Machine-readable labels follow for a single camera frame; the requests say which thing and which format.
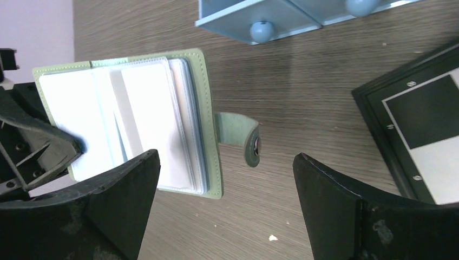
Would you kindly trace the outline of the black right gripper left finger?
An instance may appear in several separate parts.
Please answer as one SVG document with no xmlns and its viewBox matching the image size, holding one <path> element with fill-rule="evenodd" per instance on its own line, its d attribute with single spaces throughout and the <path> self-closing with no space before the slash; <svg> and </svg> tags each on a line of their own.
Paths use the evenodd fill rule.
<svg viewBox="0 0 459 260">
<path fill-rule="evenodd" d="M 33 200 L 1 203 L 1 259 L 137 259 L 160 173 L 151 149 Z"/>
</svg>

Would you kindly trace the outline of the black white checkerboard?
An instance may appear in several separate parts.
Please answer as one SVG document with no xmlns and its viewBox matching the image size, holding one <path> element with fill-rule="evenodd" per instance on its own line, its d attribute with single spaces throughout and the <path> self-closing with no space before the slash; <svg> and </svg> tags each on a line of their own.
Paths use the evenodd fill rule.
<svg viewBox="0 0 459 260">
<path fill-rule="evenodd" d="M 401 195 L 458 202 L 458 39 L 352 96 Z"/>
</svg>

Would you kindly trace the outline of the blue three-compartment tray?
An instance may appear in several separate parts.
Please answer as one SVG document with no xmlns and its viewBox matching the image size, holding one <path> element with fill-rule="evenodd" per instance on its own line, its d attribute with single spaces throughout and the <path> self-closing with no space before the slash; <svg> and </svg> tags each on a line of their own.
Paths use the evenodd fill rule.
<svg viewBox="0 0 459 260">
<path fill-rule="evenodd" d="M 250 45 L 410 4 L 410 1 L 199 1 L 195 26 Z"/>
</svg>

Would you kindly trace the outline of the mint green card holder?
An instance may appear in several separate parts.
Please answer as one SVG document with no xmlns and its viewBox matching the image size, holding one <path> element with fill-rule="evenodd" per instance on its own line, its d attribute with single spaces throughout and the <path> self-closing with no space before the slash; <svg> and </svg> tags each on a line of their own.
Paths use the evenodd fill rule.
<svg viewBox="0 0 459 260">
<path fill-rule="evenodd" d="M 33 69 L 50 122 L 77 138 L 83 153 L 69 174 L 82 182 L 155 149 L 157 188 L 220 199 L 219 144 L 260 161 L 259 124 L 215 113 L 205 56 L 191 48 Z"/>
</svg>

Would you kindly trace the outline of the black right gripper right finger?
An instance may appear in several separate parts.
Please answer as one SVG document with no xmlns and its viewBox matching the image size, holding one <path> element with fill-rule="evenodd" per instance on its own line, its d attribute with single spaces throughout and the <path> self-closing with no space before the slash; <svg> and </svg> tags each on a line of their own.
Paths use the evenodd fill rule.
<svg viewBox="0 0 459 260">
<path fill-rule="evenodd" d="M 458 204 L 385 192 L 305 153 L 292 167 L 314 259 L 458 259 Z"/>
</svg>

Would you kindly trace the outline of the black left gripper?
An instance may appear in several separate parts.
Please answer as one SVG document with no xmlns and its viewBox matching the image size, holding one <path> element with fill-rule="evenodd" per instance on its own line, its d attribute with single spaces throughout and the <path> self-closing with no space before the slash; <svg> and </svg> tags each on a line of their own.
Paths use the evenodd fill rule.
<svg viewBox="0 0 459 260">
<path fill-rule="evenodd" d="M 5 89 L 18 70 L 16 50 L 1 49 L 1 200 L 27 200 L 29 191 L 62 175 L 81 154 L 77 139 L 52 126 L 34 82 Z"/>
</svg>

